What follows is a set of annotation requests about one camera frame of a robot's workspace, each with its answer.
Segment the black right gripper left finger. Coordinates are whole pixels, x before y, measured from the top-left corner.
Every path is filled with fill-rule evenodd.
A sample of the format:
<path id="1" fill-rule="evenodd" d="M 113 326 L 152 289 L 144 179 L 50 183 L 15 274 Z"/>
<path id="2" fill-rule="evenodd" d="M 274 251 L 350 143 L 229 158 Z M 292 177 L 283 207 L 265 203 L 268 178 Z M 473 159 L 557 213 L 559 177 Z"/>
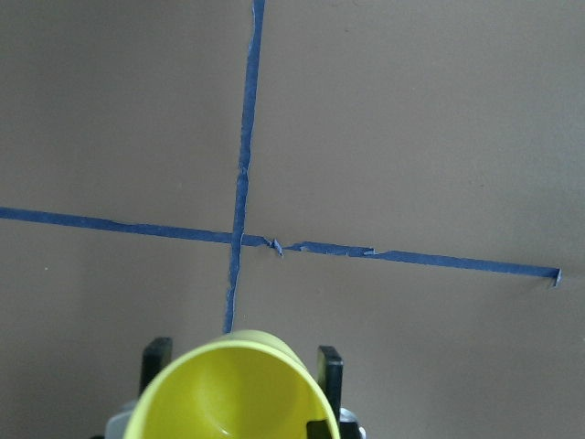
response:
<path id="1" fill-rule="evenodd" d="M 156 337 L 146 345 L 141 361 L 140 393 L 171 362 L 172 352 L 173 339 L 170 337 Z"/>

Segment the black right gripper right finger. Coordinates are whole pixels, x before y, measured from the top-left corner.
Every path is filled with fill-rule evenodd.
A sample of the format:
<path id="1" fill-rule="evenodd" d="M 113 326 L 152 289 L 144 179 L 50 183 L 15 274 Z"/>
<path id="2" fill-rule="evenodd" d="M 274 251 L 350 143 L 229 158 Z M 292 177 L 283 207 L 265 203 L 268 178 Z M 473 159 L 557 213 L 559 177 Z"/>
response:
<path id="1" fill-rule="evenodd" d="M 310 421 L 306 425 L 307 437 L 339 438 L 344 361 L 333 346 L 321 345 L 317 357 L 317 383 L 333 413 L 333 421 Z"/>

